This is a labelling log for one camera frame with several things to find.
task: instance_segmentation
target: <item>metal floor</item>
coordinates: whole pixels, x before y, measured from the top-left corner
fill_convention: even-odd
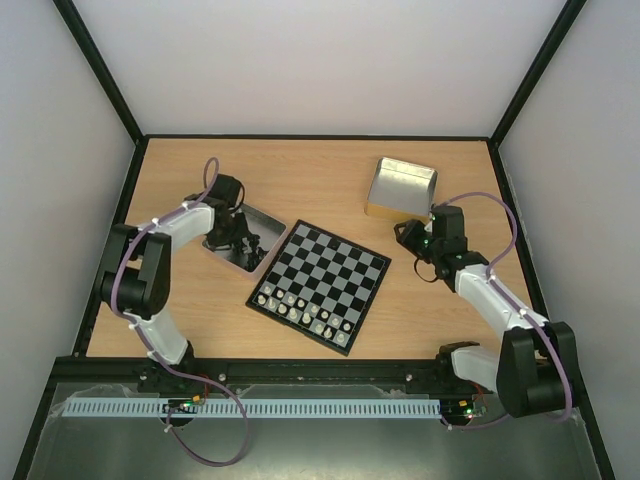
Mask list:
[[[72,391],[59,391],[58,400]],[[579,419],[558,425],[530,417],[461,432],[430,419],[259,418],[251,420],[248,455],[216,469],[191,460],[158,418],[63,417],[60,405],[52,411],[29,479],[599,478]],[[181,432],[214,460],[232,457],[243,435],[242,421],[229,418],[196,418]]]

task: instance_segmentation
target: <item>wooden surface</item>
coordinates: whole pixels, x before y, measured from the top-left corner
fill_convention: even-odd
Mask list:
[[[365,323],[347,358],[432,358],[445,343],[475,340],[497,351],[499,342],[480,315],[444,283],[413,272],[413,257],[396,244],[393,222],[364,214],[378,159],[397,158],[438,171],[436,201],[480,190],[499,195],[483,142],[151,140],[127,223],[139,224],[174,209],[201,190],[211,156],[221,172],[240,179],[246,202],[284,221],[303,219],[392,258]],[[460,201],[469,246],[491,259],[509,243],[502,209],[488,199]],[[200,240],[172,263],[170,307],[199,357],[345,357],[245,306],[255,282],[212,260]],[[433,269],[422,265],[431,278]],[[497,268],[525,301],[528,295],[515,250]],[[144,356],[127,323],[102,305],[90,356]]]

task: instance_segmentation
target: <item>white wall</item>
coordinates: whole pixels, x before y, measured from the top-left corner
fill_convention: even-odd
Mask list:
[[[564,0],[76,0],[145,133],[490,135]]]
[[[0,15],[0,478],[68,355],[133,144],[53,2]]]
[[[637,1],[588,2],[501,148],[619,479],[640,470],[639,25]]]

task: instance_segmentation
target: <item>chessboard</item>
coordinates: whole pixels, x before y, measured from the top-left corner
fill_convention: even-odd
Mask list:
[[[247,306],[348,355],[390,263],[298,220]]]

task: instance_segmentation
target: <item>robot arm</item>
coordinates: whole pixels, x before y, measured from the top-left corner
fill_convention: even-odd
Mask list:
[[[440,360],[455,376],[496,392],[513,417],[564,408],[565,391],[558,370],[549,361],[549,351],[533,324],[549,337],[571,385],[580,378],[580,371],[569,326],[550,323],[527,307],[495,273],[487,272],[489,262],[467,248],[462,209],[437,206],[432,216],[428,227],[419,220],[396,225],[396,240],[419,260],[433,264],[436,277],[473,305],[502,339],[499,357],[475,342],[464,342],[441,347]]]
[[[135,252],[136,257],[142,257],[140,268],[127,267],[118,289],[118,306],[135,319],[130,328],[138,326],[155,354],[169,365],[179,364],[189,346],[167,306],[171,255],[194,238],[210,232],[214,219],[215,208],[201,203],[185,208],[166,223],[152,228]],[[146,226],[115,225],[111,229],[94,287],[101,300],[109,302],[124,252],[131,239]]]
[[[116,272],[126,250],[139,232],[148,232],[135,248],[130,260],[142,259],[139,265],[127,265],[117,291],[117,305],[126,311],[131,324],[139,329],[149,347],[147,355],[159,356],[168,365],[179,365],[193,355],[189,342],[176,328],[167,301],[171,280],[171,256],[191,240],[206,235],[207,247],[234,245],[241,248],[244,239],[252,235],[244,213],[235,206],[243,188],[233,177],[218,175],[206,196],[194,194],[186,197],[182,211],[170,214],[162,222],[154,218],[150,223],[132,227],[114,225],[109,232],[98,275],[95,294],[110,305]]]

